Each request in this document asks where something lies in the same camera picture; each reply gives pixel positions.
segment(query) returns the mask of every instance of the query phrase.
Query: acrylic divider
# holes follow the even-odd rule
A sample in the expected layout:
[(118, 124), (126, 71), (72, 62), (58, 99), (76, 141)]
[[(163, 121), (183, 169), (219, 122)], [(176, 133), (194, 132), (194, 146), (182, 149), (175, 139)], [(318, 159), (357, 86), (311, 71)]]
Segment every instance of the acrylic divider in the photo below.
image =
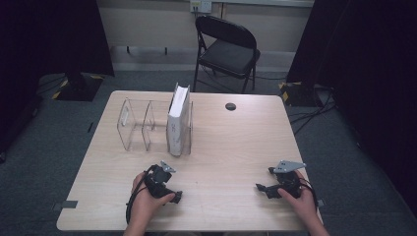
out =
[[(170, 102), (126, 98), (120, 110), (117, 130), (127, 151), (168, 152), (166, 125)], [(193, 102), (182, 154), (191, 153)]]

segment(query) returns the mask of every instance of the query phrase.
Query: gray carpet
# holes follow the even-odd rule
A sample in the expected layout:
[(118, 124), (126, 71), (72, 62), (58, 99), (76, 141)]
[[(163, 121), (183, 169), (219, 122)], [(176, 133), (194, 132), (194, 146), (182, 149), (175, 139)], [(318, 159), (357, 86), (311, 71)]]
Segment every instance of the gray carpet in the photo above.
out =
[[(92, 102), (50, 97), (60, 75), (40, 83), (44, 97), (37, 115), (7, 152), (0, 165), (0, 235), (121, 235), (61, 232), (56, 228), (56, 203), (65, 201), (109, 95), (114, 90), (172, 91), (192, 83), (194, 72), (116, 72), (103, 81)], [(283, 73), (258, 73), (282, 78)], [(224, 82), (201, 73), (211, 83)], [(247, 93), (279, 95), (280, 80), (258, 79)], [(222, 92), (203, 84), (197, 91)], [(314, 107), (286, 107), (290, 120)], [(306, 120), (294, 123), (297, 131)], [(297, 144), (318, 197), (324, 223), (332, 235), (417, 235), (417, 223), (381, 169), (357, 146), (351, 128), (333, 109), (313, 118), (296, 134)], [(271, 235), (307, 235), (271, 233)]]

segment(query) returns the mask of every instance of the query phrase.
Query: wall socket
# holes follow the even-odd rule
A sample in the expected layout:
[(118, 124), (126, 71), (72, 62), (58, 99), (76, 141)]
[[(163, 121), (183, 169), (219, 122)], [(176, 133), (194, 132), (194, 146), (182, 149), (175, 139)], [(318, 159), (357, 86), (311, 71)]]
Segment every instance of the wall socket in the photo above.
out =
[(195, 13), (211, 13), (210, 1), (190, 1), (190, 12)]

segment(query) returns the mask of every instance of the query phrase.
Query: light wood tabletop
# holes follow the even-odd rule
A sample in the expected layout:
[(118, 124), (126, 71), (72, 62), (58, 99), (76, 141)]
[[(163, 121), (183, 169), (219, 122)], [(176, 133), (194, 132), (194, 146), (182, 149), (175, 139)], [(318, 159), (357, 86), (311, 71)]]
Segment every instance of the light wood tabletop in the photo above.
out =
[[(191, 154), (125, 150), (117, 130), (125, 98), (170, 101), (172, 92), (114, 91), (103, 111), (57, 227), (65, 231), (119, 231), (137, 174), (164, 160), (176, 169), (166, 184), (183, 191), (163, 206), (148, 231), (305, 230), (283, 199), (268, 199), (256, 184), (277, 184), (269, 167), (302, 162), (282, 100), (274, 95), (191, 93)], [(225, 108), (232, 102), (234, 111)], [(305, 169), (300, 172), (307, 178)]]

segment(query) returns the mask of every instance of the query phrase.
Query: white book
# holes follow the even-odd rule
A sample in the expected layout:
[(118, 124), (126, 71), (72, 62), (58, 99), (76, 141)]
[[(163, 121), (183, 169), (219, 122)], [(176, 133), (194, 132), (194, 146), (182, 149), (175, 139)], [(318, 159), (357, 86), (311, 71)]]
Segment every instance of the white book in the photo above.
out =
[(181, 155), (190, 121), (190, 87), (176, 86), (168, 112), (166, 136), (169, 152)]

